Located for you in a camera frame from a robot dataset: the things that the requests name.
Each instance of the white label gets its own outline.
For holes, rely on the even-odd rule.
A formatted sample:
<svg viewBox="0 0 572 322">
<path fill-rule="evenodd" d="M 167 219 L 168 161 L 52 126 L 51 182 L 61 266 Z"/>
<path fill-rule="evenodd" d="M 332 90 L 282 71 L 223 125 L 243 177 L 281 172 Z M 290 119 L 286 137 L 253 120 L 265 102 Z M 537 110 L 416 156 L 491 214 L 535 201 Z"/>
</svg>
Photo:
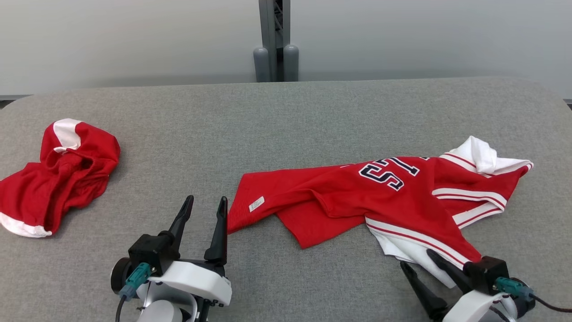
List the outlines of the white label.
<svg viewBox="0 0 572 322">
<path fill-rule="evenodd" d="M 254 201 L 250 206 L 248 206 L 248 208 L 250 209 L 251 212 L 253 212 L 256 208 L 260 207 L 260 205 L 262 205 L 264 203 L 264 196 L 256 199 L 256 201 Z"/>
</svg>

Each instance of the gray table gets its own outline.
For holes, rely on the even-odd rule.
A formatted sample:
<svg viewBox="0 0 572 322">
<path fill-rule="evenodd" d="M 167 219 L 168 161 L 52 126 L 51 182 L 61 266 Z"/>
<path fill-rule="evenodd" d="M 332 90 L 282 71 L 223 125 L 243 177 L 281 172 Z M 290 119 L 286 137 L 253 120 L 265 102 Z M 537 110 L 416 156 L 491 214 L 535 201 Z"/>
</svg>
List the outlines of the gray table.
<svg viewBox="0 0 572 322">
<path fill-rule="evenodd" d="M 0 111 L 0 178 L 38 160 L 42 133 L 71 117 L 114 134 L 120 164 L 106 193 L 71 211 L 51 238 L 0 229 L 0 320 L 111 321 L 115 262 L 144 233 L 169 227 L 195 195 L 181 244 L 200 258 L 222 195 L 245 172 L 435 156 L 469 135 L 499 156 L 530 159 L 502 215 L 463 230 L 483 254 L 553 304 L 572 306 L 572 112 L 513 78 L 85 89 L 36 95 Z M 301 250 L 271 216 L 229 237 L 233 297 L 212 321 L 427 321 L 392 257 L 365 226 Z M 426 273 L 448 299 L 459 296 Z M 137 301 L 122 321 L 135 321 Z M 526 321 L 570 321 L 538 307 Z"/>
</svg>

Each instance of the red jersey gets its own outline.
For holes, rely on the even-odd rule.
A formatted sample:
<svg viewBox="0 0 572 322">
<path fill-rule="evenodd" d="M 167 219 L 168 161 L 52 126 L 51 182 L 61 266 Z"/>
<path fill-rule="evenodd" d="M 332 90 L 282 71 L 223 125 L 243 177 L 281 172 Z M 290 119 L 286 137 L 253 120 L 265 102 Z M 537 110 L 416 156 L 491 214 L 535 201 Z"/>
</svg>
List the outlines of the red jersey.
<svg viewBox="0 0 572 322">
<path fill-rule="evenodd" d="M 486 142 L 470 137 L 436 158 L 245 174 L 229 213 L 229 233 L 276 214 L 307 248 L 365 222 L 385 254 L 419 263 L 437 276 L 425 250 L 460 268 L 479 261 L 459 229 L 501 213 L 532 166 L 528 160 L 497 158 Z"/>
</svg>

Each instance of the red stripe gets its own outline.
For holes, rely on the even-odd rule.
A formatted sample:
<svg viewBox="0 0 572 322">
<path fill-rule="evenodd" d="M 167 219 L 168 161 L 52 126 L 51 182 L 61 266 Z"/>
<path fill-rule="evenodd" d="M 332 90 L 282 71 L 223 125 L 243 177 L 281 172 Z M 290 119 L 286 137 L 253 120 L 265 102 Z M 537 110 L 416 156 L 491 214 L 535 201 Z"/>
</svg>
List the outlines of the red stripe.
<svg viewBox="0 0 572 322">
<path fill-rule="evenodd" d="M 414 239 L 414 240 L 416 240 L 416 241 L 418 241 L 418 242 L 422 242 L 422 243 L 424 243 L 424 244 L 427 244 L 427 245 L 429 245 L 429 246 L 431 246 L 431 247 L 433 247 L 433 248 L 436 248 L 436 249 L 440 250 L 441 252 L 443 252 L 443 253 L 449 255 L 452 259 L 454 259 L 455 261 L 457 261 L 459 264 L 464 265 L 464 262 L 459 261 L 457 258 L 455 258 L 455 257 L 454 257 L 453 255 L 451 255 L 450 253 L 446 252 L 445 250 L 443 250 L 443 249 L 440 248 L 440 247 L 437 247 L 437 246 L 433 245 L 433 244 L 430 243 L 430 242 L 424 241 L 424 240 L 419 239 L 419 238 L 417 238 L 417 237 L 413 237 L 413 236 L 409 236 L 409 235 L 406 235 L 406 234 L 398 233 L 398 232 L 396 232 L 396 231 L 385 230 L 385 229 L 382 229 L 382 228 L 379 228 L 379 227 L 376 227 L 376 226 L 372 226 L 372 225 L 370 225 L 369 223 L 366 223 L 366 225 L 368 225 L 369 227 L 371 227 L 371 228 L 373 228 L 373 229 L 376 229 L 376 230 L 379 230 L 379 231 L 383 231 L 383 232 L 385 232 L 385 233 L 390 233 L 390 234 L 394 234 L 394 235 L 400 235 L 400 236 L 407 237 L 407 238 L 410 238 L 410 239 Z"/>
<path fill-rule="evenodd" d="M 492 213 L 493 211 L 497 211 L 497 210 L 500 210 L 500 209 L 499 209 L 499 208 L 495 208 L 495 209 L 491 209 L 491 210 L 489 210 L 489 211 L 485 211 L 484 213 L 478 214 L 478 215 L 472 217 L 471 219 L 467 219 L 467 220 L 463 221 L 462 223 L 458 224 L 457 226 L 461 226 L 461 225 L 463 225 L 464 223 L 469 222 L 469 221 L 471 221 L 471 220 L 473 220 L 473 219 L 475 219 L 475 218 L 477 218 L 477 217 L 484 216 L 484 215 L 486 215 L 486 214 L 488 214 L 488 213 Z"/>
<path fill-rule="evenodd" d="M 492 199 L 492 200 L 498 202 L 499 205 L 506 206 L 504 203 L 502 203 L 502 202 L 500 202 L 500 201 L 498 201 L 498 200 L 496 200 L 495 198 L 490 197 L 490 196 L 475 197 L 475 196 L 472 196 L 472 195 L 459 195 L 459 194 L 438 194 L 438 195 L 434 195 L 434 196 L 435 196 L 435 197 L 441 197 L 441 196 L 450 196 L 450 197 L 452 197 L 452 196 L 455 196 L 455 197 L 466 197 L 466 198 L 473 198 L 473 199 Z"/>
<path fill-rule="evenodd" d="M 469 161 L 467 161 L 467 160 L 461 158 L 460 156 L 456 156 L 456 155 L 454 155 L 454 154 L 449 154 L 449 153 L 444 153 L 444 155 L 448 155 L 448 156 L 452 156 L 453 158 L 457 158 L 457 159 L 459 159 L 459 160 L 461 160 L 461 161 L 463 161 L 463 162 L 465 162 L 465 163 L 471 165 L 473 168 L 476 168 L 476 165 L 474 165 L 474 164 L 472 164 L 471 162 L 469 162 Z"/>
</svg>

